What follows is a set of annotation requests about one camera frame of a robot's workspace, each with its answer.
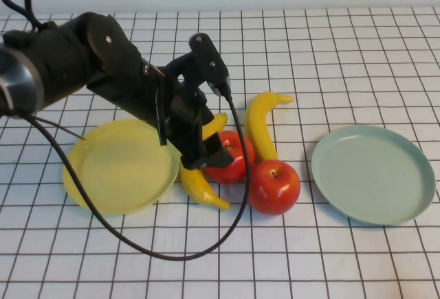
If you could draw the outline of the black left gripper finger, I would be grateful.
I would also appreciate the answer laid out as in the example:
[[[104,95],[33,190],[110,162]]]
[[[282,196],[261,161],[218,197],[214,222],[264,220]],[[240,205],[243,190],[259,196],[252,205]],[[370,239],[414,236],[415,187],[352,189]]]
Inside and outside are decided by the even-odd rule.
[[[203,149],[207,167],[226,168],[234,161],[217,132],[203,140]]]
[[[202,129],[200,124],[181,123],[181,152],[187,169],[196,169],[201,163]]]

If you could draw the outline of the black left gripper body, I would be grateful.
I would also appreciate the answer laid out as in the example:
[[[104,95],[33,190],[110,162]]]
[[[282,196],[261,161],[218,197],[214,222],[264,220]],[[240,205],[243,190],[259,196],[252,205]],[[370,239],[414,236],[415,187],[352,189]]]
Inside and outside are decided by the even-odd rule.
[[[140,118],[154,126],[159,141],[169,141],[181,151],[181,123],[202,126],[213,119],[199,86],[207,81],[192,54],[180,56],[162,67],[142,59]]]

